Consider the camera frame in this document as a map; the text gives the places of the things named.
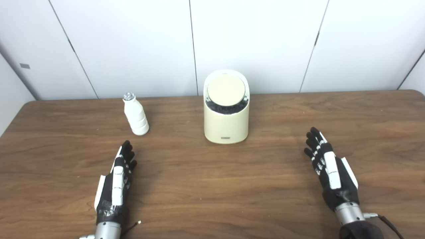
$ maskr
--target silver bottle cap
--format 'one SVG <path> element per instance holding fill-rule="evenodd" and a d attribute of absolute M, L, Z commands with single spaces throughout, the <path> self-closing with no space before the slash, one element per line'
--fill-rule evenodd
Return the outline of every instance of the silver bottle cap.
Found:
<path fill-rule="evenodd" d="M 126 93 L 125 95 L 124 95 L 124 97 L 122 98 L 123 100 L 132 100 L 132 99 L 134 99 L 136 96 L 133 94 L 133 93 L 131 93 L 131 92 L 128 92 L 128 93 Z"/>

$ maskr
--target black glove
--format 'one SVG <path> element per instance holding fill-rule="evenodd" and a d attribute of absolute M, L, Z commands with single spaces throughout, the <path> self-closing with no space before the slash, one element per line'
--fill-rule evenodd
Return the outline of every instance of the black glove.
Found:
<path fill-rule="evenodd" d="M 137 165 L 130 141 L 125 141 L 116 154 L 111 172 L 101 176 L 94 207 L 97 212 L 96 225 L 101 222 L 116 222 L 124 225 L 128 214 L 127 194 L 132 183 L 131 171 Z"/>
<path fill-rule="evenodd" d="M 307 145 L 304 149 L 312 159 L 312 165 L 319 175 L 323 187 L 323 199 L 331 210 L 345 202 L 359 204 L 357 180 L 345 158 L 335 156 L 332 145 L 315 127 L 307 133 Z"/>

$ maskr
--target robot hand finger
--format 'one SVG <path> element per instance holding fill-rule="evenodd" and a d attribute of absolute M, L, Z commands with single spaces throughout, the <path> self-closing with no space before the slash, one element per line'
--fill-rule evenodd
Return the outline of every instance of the robot hand finger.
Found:
<path fill-rule="evenodd" d="M 130 163 L 130 161 L 134 157 L 134 152 L 132 150 L 133 150 L 133 146 L 130 144 L 130 141 L 126 140 L 119 148 L 115 158 L 118 158 L 120 155 L 122 155 L 125 161 L 127 163 Z"/>
<path fill-rule="evenodd" d="M 128 166 L 129 166 L 129 169 L 131 171 L 133 171 L 133 169 L 136 167 L 136 165 L 137 165 L 137 161 L 132 160 Z"/>
<path fill-rule="evenodd" d="M 313 152 L 317 151 L 320 148 L 319 142 L 317 142 L 316 140 L 313 141 L 313 140 L 307 139 L 306 144 L 312 149 Z"/>
<path fill-rule="evenodd" d="M 325 137 L 323 136 L 323 134 L 318 129 L 316 129 L 315 127 L 312 127 L 310 129 L 310 132 L 314 135 L 314 137 L 317 138 L 317 140 L 320 142 L 320 144 L 328 142 L 325 139 Z"/>
<path fill-rule="evenodd" d="M 307 138 L 309 139 L 309 140 L 311 140 L 311 141 L 317 141 L 317 144 L 319 144 L 319 139 L 318 138 L 316 138 L 316 136 L 314 136 L 311 132 L 307 132 Z"/>
<path fill-rule="evenodd" d="M 323 154 L 322 151 L 319 150 L 316 152 L 316 154 L 314 155 L 314 160 L 312 161 L 312 164 L 316 165 L 316 167 L 320 170 L 320 174 L 326 174 L 327 173 L 327 169 L 326 169 L 326 162 L 323 159 Z"/>
<path fill-rule="evenodd" d="M 308 148 L 305 148 L 304 149 L 304 153 L 311 159 L 311 160 L 314 160 L 314 154 L 313 154 L 313 152 L 310 150 L 310 149 L 308 149 Z"/>
<path fill-rule="evenodd" d="M 323 188 L 329 187 L 329 177 L 328 174 L 323 173 L 319 175 L 319 181 Z"/>
<path fill-rule="evenodd" d="M 326 174 L 325 173 L 325 165 L 323 165 L 319 159 L 312 160 L 313 169 L 316 171 L 317 175 Z"/>

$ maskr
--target cable connector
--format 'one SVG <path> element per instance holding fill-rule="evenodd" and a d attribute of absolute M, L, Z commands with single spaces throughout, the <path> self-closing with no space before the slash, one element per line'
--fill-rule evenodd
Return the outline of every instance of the cable connector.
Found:
<path fill-rule="evenodd" d="M 137 221 L 137 222 L 135 222 L 135 223 L 133 224 L 133 226 L 131 226 L 131 227 L 127 228 L 125 231 L 121 232 L 121 236 L 123 236 L 123 235 L 127 234 L 127 232 L 129 232 L 131 229 L 133 229 L 135 226 L 137 226 L 137 225 L 139 225 L 139 224 L 141 224 L 141 223 L 142 223 L 142 221 Z"/>
<path fill-rule="evenodd" d="M 363 213 L 363 217 L 369 219 L 372 217 L 379 217 L 379 215 L 377 213 Z"/>

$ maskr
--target white wall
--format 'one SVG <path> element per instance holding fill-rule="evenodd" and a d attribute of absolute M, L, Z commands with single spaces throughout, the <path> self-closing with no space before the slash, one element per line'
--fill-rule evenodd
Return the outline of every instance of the white wall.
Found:
<path fill-rule="evenodd" d="M 407 89 L 417 90 L 425 95 L 425 54 L 422 55 L 400 87 L 400 90 Z"/>
<path fill-rule="evenodd" d="M 42 100 L 202 94 L 224 68 L 254 94 L 396 89 L 425 49 L 425 1 L 327 2 L 2 0 L 0 53 Z"/>
<path fill-rule="evenodd" d="M 0 53 L 36 98 L 96 98 L 48 0 L 1 0 L 0 23 Z"/>
<path fill-rule="evenodd" d="M 298 92 L 327 0 L 191 0 L 198 93 L 219 69 L 241 72 L 250 91 Z"/>
<path fill-rule="evenodd" d="M 397 89 L 425 49 L 425 1 L 330 0 L 301 92 Z"/>
<path fill-rule="evenodd" d="M 32 100 L 34 97 L 0 54 L 0 136 L 21 107 Z"/>
<path fill-rule="evenodd" d="M 100 98 L 197 95 L 189 0 L 51 0 Z"/>

